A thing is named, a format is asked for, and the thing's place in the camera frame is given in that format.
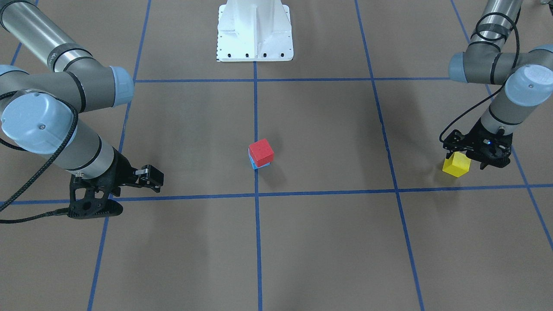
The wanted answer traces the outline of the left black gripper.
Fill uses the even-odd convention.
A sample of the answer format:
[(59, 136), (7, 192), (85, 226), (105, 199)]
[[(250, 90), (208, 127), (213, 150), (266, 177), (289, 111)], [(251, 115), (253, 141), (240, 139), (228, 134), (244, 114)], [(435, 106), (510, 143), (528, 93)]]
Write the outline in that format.
[[(480, 162), (480, 170), (488, 166), (504, 168), (510, 164), (513, 134), (505, 134), (506, 128), (499, 126), (490, 132), (478, 120), (467, 135), (453, 130), (442, 142), (442, 147), (449, 152), (471, 151), (471, 159)], [(486, 154), (482, 152), (499, 152)]]

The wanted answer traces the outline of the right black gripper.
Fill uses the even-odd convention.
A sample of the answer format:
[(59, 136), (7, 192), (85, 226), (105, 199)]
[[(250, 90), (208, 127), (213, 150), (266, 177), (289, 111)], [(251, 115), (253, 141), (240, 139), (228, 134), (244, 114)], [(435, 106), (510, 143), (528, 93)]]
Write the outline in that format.
[(164, 185), (164, 173), (153, 165), (145, 165), (139, 170), (118, 150), (113, 149), (113, 161), (107, 171), (99, 177), (89, 179), (89, 185), (104, 193), (120, 193), (121, 187), (144, 187), (160, 193)]

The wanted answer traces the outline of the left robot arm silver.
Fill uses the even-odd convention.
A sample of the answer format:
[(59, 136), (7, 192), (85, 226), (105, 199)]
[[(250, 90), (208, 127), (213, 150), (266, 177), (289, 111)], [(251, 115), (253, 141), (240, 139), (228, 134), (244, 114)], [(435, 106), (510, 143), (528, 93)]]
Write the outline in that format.
[(521, 6), (521, 0), (488, 1), (466, 51), (450, 60), (453, 81), (498, 85), (499, 90), (488, 97), (490, 105), (470, 132), (454, 130), (446, 138), (440, 136), (446, 158), (460, 152), (480, 162), (480, 169), (509, 165), (515, 130), (552, 95), (552, 45), (527, 53), (502, 51), (511, 33), (519, 41)]

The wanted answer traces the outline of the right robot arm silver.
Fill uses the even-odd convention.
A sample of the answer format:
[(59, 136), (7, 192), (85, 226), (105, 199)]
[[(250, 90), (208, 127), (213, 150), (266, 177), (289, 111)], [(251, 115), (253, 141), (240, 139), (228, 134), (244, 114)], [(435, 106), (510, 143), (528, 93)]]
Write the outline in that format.
[(116, 193), (121, 186), (160, 192), (164, 175), (152, 165), (133, 168), (121, 152), (75, 116), (128, 104), (134, 81), (122, 67), (105, 67), (29, 0), (3, 0), (1, 26), (48, 67), (29, 74), (1, 66), (1, 127), (16, 147), (48, 159), (87, 187)]

